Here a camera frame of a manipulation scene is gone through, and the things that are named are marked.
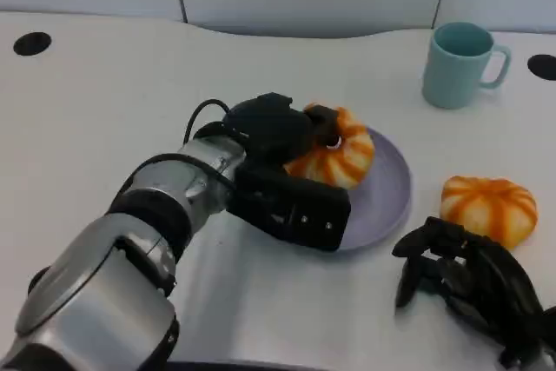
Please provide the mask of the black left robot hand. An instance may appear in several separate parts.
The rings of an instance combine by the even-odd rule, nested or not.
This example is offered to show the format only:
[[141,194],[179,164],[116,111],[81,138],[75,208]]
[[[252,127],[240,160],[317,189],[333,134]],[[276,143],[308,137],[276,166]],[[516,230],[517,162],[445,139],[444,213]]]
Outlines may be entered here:
[[315,145],[337,143],[337,110],[319,104],[297,110],[292,102],[290,97],[267,93],[234,106],[223,124],[241,139],[248,159],[269,165],[291,162]]

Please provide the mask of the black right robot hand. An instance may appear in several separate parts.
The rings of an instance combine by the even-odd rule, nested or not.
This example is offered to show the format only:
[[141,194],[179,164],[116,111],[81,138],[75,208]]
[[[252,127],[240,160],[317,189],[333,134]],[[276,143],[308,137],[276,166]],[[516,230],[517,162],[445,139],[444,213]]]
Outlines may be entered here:
[[555,368],[555,309],[544,308],[511,252],[487,236],[429,216],[392,250],[404,259],[395,307],[418,290],[440,296],[460,322],[501,347],[500,365]]

